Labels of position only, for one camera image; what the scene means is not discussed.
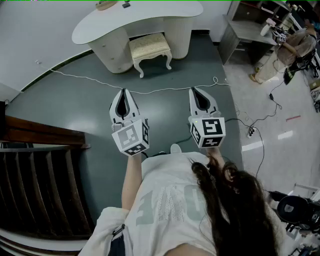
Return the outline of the round wooden tray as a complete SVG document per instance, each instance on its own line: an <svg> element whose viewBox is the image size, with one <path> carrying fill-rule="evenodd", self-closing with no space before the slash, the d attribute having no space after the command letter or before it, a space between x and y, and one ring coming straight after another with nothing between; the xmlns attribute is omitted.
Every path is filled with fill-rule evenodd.
<svg viewBox="0 0 320 256"><path fill-rule="evenodd" d="M117 2L113 1L113 0L100 0L95 4L95 8L98 11L103 11L106 10L110 7L112 7L113 5L115 5Z"/></svg>

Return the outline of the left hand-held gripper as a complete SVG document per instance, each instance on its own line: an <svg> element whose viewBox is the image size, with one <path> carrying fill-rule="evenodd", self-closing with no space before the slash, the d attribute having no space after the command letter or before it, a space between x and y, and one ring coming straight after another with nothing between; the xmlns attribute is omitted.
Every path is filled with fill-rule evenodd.
<svg viewBox="0 0 320 256"><path fill-rule="evenodd" d="M144 118L128 120L140 115L138 105L128 89L121 89L113 99L109 116L112 137L118 150L126 156L134 156L150 148L149 127Z"/></svg>

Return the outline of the grey wooden shelf desk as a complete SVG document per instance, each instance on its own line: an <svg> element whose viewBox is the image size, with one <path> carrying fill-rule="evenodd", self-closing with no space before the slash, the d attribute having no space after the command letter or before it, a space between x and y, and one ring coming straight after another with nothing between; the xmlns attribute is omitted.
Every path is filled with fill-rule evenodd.
<svg viewBox="0 0 320 256"><path fill-rule="evenodd" d="M284 1L275 0L240 0L233 1L224 16L226 28L218 45L218 52L223 64L226 64L234 51L244 51L250 63L257 64L275 45L274 36L269 30L261 35L267 19L281 25L291 8Z"/></svg>

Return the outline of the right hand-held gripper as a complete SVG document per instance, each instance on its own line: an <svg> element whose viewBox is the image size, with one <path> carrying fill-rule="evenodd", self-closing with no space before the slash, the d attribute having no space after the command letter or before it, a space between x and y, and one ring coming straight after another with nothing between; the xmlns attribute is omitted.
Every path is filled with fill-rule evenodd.
<svg viewBox="0 0 320 256"><path fill-rule="evenodd" d="M189 131L197 147L219 147L226 136L226 126L215 98L202 89L191 87L189 105Z"/></svg>

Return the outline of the white curved bed rail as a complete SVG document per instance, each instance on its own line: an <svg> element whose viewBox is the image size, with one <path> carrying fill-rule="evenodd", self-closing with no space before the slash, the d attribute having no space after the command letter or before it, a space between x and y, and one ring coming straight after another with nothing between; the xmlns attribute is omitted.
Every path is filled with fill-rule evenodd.
<svg viewBox="0 0 320 256"><path fill-rule="evenodd" d="M45 239L18 234L0 228L0 246L17 253L43 256L75 256L87 243L87 239Z"/></svg>

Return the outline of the cream upholstered stool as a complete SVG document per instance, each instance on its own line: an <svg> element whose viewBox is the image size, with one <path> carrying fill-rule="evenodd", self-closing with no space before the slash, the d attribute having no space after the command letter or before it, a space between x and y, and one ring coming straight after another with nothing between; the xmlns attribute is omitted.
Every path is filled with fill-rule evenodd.
<svg viewBox="0 0 320 256"><path fill-rule="evenodd" d="M158 56L166 56L166 68L171 70L172 53L169 44L162 33L154 33L142 36L129 42L129 49L134 68L139 72L139 77L144 77L140 67L143 60L154 59Z"/></svg>

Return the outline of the person's left forearm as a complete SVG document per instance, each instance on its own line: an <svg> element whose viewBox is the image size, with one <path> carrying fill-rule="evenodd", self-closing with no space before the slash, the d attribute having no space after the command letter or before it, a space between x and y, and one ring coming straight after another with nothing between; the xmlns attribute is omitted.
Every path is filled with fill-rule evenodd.
<svg viewBox="0 0 320 256"><path fill-rule="evenodd" d="M130 210L135 202L137 192L142 183L142 154L129 156L124 177L121 207Z"/></svg>

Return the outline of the person's right forearm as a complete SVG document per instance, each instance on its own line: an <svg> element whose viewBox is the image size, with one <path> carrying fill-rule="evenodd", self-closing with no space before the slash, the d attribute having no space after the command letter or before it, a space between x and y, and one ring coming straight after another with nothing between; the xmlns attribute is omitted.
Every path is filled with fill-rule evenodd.
<svg viewBox="0 0 320 256"><path fill-rule="evenodd" d="M209 157L214 158L220 169L222 169L225 165L225 161L222 157L222 154L220 152L220 149L218 147L211 147L206 149L206 153Z"/></svg>

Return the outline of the white curved vanity desk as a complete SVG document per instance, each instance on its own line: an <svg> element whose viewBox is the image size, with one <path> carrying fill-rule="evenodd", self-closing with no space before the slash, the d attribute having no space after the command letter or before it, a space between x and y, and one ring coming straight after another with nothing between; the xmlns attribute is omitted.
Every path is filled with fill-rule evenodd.
<svg viewBox="0 0 320 256"><path fill-rule="evenodd" d="M189 51L193 19L201 15L198 1L123 1L105 10L94 10L83 18L72 33L77 45L88 45L106 68L121 74L133 66L126 26L163 19L163 30L173 59L185 58Z"/></svg>

